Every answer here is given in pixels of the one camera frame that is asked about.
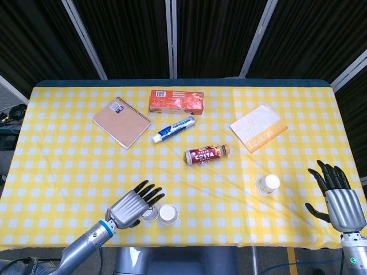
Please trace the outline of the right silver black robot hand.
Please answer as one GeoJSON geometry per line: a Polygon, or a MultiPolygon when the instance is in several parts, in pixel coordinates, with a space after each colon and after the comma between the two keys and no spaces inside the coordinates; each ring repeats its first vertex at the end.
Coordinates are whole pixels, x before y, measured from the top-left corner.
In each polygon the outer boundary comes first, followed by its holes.
{"type": "Polygon", "coordinates": [[[306,209],[314,217],[332,224],[341,233],[357,232],[366,227],[366,219],[356,192],[351,188],[345,173],[338,166],[317,160],[322,173],[308,169],[315,178],[325,199],[328,213],[317,211],[310,203],[306,209]]]}

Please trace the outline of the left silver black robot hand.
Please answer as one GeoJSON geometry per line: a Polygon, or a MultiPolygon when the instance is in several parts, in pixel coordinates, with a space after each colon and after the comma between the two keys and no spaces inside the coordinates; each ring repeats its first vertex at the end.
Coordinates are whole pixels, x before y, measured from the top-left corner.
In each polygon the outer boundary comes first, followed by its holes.
{"type": "Polygon", "coordinates": [[[144,180],[107,209],[106,221],[112,221],[118,229],[135,227],[140,217],[164,196],[161,187],[155,188],[155,184],[144,180]]]}

